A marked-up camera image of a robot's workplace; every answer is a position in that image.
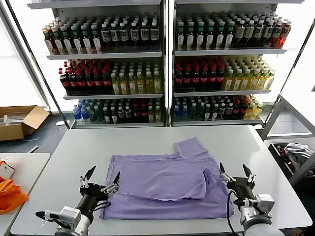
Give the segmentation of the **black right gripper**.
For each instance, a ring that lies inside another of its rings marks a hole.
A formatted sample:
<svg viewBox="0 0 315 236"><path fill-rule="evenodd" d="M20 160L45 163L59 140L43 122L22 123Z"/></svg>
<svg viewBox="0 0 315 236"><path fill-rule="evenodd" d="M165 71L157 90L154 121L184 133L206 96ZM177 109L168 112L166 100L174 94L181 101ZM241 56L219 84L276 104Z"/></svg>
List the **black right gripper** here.
<svg viewBox="0 0 315 236"><path fill-rule="evenodd" d="M227 188L234 190L236 195L241 198L255 199L252 192L255 187L256 175L253 175L249 167L243 164L243 170L245 172L245 177L232 177L225 171L223 164L220 162L220 177L227 183Z"/></svg>

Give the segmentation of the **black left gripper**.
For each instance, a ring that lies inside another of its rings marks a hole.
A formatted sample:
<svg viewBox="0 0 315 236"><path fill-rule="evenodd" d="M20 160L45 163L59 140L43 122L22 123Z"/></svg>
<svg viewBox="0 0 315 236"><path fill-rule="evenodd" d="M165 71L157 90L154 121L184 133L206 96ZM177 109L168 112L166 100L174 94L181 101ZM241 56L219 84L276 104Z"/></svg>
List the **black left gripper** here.
<svg viewBox="0 0 315 236"><path fill-rule="evenodd" d="M93 175L95 166L89 169L83 176L80 176L80 194L82 199L77 205L77 209L87 218L93 218L93 213L100 209L111 206L109 198L119 189L120 172L117 173L113 183L108 186L89 183Z"/></svg>

